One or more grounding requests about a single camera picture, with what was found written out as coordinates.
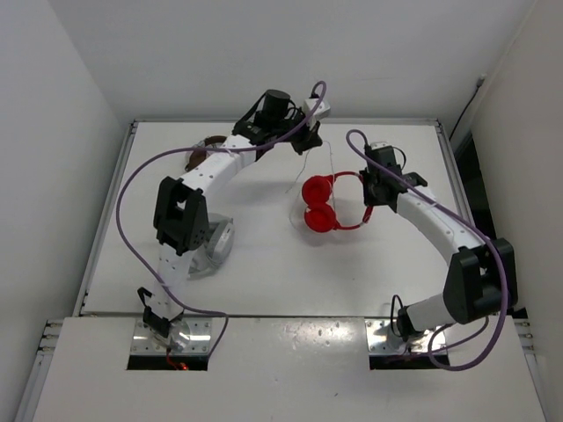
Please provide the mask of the red headphones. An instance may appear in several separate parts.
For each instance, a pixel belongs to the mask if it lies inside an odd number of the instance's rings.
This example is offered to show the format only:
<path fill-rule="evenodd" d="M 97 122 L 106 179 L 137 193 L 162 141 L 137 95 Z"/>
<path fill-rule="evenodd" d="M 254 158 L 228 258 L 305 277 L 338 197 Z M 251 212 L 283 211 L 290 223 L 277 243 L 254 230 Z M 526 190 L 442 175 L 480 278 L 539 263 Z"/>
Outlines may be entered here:
<path fill-rule="evenodd" d="M 301 196 L 306 205 L 303 211 L 305 225 L 314 232 L 352 231 L 366 225 L 373 213 L 373 207 L 365 207 L 362 220 L 354 225 L 342 225 L 335 207 L 329 204 L 333 196 L 334 184 L 342 177 L 355 177 L 362 182 L 361 174 L 353 171 L 339 171 L 331 175 L 315 175 L 308 178 L 301 188 Z"/>

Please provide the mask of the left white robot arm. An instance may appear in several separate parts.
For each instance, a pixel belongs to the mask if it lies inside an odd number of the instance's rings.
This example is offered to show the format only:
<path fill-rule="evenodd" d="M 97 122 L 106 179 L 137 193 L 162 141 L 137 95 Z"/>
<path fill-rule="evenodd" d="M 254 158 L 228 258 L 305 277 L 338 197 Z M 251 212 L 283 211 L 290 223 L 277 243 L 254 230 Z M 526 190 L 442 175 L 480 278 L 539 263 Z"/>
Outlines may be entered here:
<path fill-rule="evenodd" d="M 297 154 L 321 146 L 320 121 L 329 112 L 316 92 L 296 106 L 288 93 L 267 90 L 228 136 L 206 138 L 187 152 L 182 176 L 160 182 L 153 217 L 160 246 L 155 288 L 138 291 L 143 321 L 159 337 L 169 338 L 189 309 L 176 286 L 216 271 L 232 250 L 234 221 L 211 214 L 209 201 L 279 143 L 289 143 Z"/>

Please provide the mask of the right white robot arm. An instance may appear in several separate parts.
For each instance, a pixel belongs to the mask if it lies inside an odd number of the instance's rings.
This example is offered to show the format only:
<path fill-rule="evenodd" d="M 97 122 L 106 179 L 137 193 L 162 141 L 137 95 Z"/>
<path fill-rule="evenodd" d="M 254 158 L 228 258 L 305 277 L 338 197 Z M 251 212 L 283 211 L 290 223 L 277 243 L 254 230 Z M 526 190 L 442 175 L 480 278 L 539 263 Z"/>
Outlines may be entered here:
<path fill-rule="evenodd" d="M 409 221 L 441 254 L 449 269 L 443 291 L 398 310 L 394 327 L 407 340 L 445 324 L 468 324 L 501 310 L 501 273 L 485 241 L 436 204 L 428 182 L 404 174 L 395 151 L 366 144 L 371 160 L 363 178 L 364 203 L 387 206 Z"/>

